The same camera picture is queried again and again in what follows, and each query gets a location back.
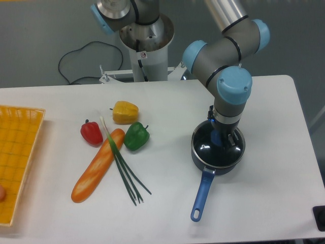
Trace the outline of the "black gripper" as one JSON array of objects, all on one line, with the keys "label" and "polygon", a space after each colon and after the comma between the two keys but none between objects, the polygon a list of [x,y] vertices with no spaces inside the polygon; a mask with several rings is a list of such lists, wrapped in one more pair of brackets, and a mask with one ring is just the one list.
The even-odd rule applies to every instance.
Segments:
[{"label": "black gripper", "polygon": [[220,114],[213,105],[211,105],[209,107],[207,119],[221,136],[226,136],[224,146],[225,151],[227,153],[235,153],[237,150],[237,145],[233,140],[232,133],[238,126],[240,115],[233,117],[224,116]]}]

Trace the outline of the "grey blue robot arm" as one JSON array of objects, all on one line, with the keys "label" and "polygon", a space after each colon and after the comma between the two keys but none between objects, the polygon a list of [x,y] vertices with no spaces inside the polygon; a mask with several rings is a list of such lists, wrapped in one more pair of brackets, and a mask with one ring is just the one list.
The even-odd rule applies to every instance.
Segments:
[{"label": "grey blue robot arm", "polygon": [[[270,31],[263,21],[251,20],[239,1],[206,1],[206,6],[223,37],[211,45],[194,41],[185,49],[182,62],[214,96],[208,113],[211,140],[225,146],[231,144],[251,94],[252,77],[240,62],[267,46]],[[135,81],[166,80],[165,58],[160,59],[160,66],[146,63],[174,35],[158,1],[97,1],[91,11],[104,32],[119,33],[128,47]]]}]

